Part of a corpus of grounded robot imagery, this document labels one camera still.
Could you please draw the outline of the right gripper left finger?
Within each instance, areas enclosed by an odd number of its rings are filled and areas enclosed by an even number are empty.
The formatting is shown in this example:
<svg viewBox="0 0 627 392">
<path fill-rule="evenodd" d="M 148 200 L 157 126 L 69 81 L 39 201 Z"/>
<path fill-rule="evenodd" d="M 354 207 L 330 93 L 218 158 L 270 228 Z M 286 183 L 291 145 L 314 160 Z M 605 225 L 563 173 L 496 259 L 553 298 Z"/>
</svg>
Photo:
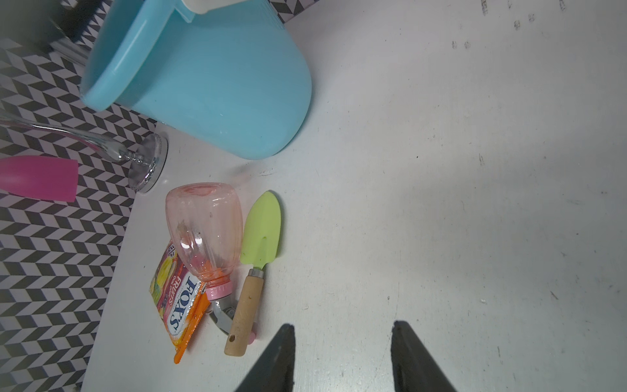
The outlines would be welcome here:
<svg viewBox="0 0 627 392">
<path fill-rule="evenodd" d="M 295 355 L 295 328 L 284 323 L 235 391 L 293 391 Z"/>
</svg>

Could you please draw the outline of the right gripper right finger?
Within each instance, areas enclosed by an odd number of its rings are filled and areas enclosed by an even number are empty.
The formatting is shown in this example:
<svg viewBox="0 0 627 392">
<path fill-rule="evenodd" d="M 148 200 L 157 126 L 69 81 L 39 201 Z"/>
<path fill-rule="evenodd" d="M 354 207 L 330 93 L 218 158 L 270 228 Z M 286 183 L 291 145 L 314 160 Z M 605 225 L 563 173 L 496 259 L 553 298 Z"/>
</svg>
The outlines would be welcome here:
<svg viewBox="0 0 627 392">
<path fill-rule="evenodd" d="M 394 322 L 391 362 L 396 392 L 457 391 L 406 321 Z"/>
</svg>

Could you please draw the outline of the green trowel wooden handle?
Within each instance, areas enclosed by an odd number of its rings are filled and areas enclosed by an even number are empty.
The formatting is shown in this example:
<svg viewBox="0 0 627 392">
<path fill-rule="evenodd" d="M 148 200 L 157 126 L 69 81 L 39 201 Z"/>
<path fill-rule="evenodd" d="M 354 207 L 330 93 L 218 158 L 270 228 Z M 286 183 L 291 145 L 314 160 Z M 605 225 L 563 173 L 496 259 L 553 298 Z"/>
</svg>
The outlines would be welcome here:
<svg viewBox="0 0 627 392">
<path fill-rule="evenodd" d="M 224 353 L 228 356 L 245 355 L 259 309 L 265 283 L 264 268 L 278 254 L 282 226 L 279 199 L 266 191 L 253 204 L 244 225 L 240 261 L 251 266 L 244 279 Z"/>
</svg>

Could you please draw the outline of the pink spray bottle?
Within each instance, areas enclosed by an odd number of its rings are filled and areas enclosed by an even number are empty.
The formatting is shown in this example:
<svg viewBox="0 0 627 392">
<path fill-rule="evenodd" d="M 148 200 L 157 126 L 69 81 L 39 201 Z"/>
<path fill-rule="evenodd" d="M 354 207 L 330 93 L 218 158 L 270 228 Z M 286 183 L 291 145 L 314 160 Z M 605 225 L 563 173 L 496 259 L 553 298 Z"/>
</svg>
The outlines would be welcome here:
<svg viewBox="0 0 627 392">
<path fill-rule="evenodd" d="M 217 182 L 177 187 L 166 197 L 166 218 L 178 256 L 205 285 L 210 317 L 228 334 L 238 305 L 231 273 L 240 264 L 243 237 L 235 189 Z"/>
</svg>

